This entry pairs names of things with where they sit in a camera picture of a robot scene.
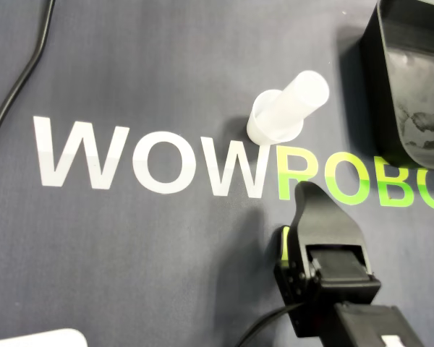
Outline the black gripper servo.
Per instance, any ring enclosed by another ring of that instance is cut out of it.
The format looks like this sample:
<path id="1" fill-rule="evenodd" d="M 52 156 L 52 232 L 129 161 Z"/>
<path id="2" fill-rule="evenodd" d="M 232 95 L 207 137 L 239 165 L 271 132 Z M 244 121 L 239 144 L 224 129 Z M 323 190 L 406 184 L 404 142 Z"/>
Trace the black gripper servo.
<path id="1" fill-rule="evenodd" d="M 299 338 L 318 337 L 334 304 L 370 304 L 381 283 L 373 275 L 357 223 L 317 184 L 295 188 L 292 224 L 277 231 L 274 275 Z"/>

